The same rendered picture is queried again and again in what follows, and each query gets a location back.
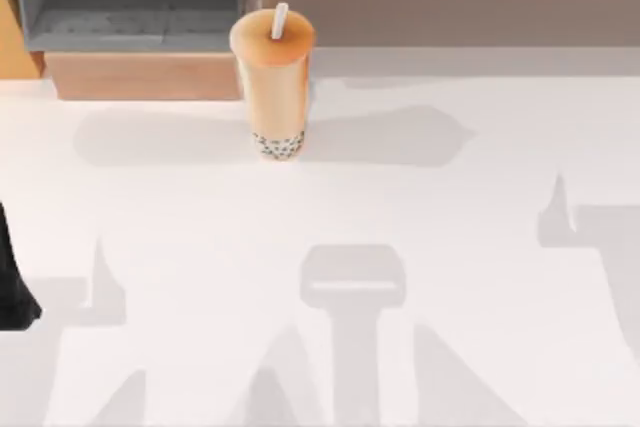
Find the orange bubble tea cup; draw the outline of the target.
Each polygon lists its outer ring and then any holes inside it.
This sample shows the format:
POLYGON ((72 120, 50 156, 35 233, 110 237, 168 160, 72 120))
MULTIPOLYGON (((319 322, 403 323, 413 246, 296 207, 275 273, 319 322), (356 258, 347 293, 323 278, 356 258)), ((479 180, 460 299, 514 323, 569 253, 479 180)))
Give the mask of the orange bubble tea cup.
POLYGON ((311 22, 289 7, 282 38, 272 40, 274 9, 239 19, 230 31, 230 47, 256 148, 264 157, 285 161, 297 155, 305 140, 316 35, 311 22))

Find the white drinking straw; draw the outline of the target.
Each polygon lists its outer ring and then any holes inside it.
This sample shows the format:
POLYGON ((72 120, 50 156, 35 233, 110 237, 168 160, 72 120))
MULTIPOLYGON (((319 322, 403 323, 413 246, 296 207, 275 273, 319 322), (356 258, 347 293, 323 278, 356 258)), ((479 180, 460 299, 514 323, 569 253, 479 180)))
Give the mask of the white drinking straw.
POLYGON ((271 39, 280 40, 283 36, 284 28, 287 22, 289 5, 286 2, 279 2, 273 12, 271 25, 271 39))

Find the pale wooden drawer front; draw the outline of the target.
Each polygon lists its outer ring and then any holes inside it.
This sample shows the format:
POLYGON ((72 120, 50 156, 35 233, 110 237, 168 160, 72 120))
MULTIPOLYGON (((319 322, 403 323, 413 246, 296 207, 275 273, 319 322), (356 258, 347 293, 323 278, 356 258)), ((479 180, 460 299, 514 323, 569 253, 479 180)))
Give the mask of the pale wooden drawer front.
POLYGON ((58 97, 73 101, 235 101, 230 53, 47 52, 58 97))

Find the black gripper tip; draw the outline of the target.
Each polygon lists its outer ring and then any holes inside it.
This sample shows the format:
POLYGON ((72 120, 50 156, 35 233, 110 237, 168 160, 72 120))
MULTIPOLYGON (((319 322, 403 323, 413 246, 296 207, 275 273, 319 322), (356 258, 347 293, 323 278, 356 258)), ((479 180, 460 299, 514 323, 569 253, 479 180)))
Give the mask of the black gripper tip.
POLYGON ((27 330, 41 315, 42 308, 19 271, 0 202, 0 331, 27 330))

